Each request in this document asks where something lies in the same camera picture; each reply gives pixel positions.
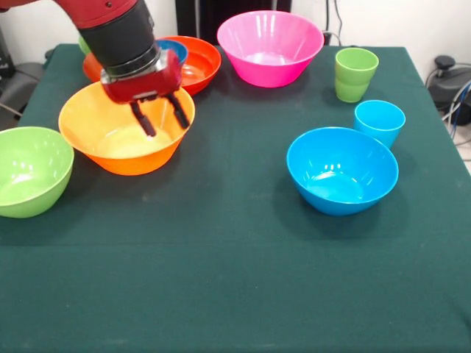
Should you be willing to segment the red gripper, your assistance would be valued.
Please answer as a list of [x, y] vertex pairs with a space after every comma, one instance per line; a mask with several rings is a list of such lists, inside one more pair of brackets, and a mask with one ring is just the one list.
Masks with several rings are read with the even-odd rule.
[[130, 103], [135, 119], [147, 136], [156, 136], [150, 120], [142, 113], [137, 101], [153, 100], [160, 96], [174, 108], [174, 116], [184, 130], [189, 128], [190, 121], [180, 100], [174, 91], [180, 89], [182, 70], [177, 54], [171, 49], [160, 51], [160, 56], [144, 71], [136, 75], [112, 78], [105, 71], [101, 73], [100, 83], [109, 98], [118, 104]]

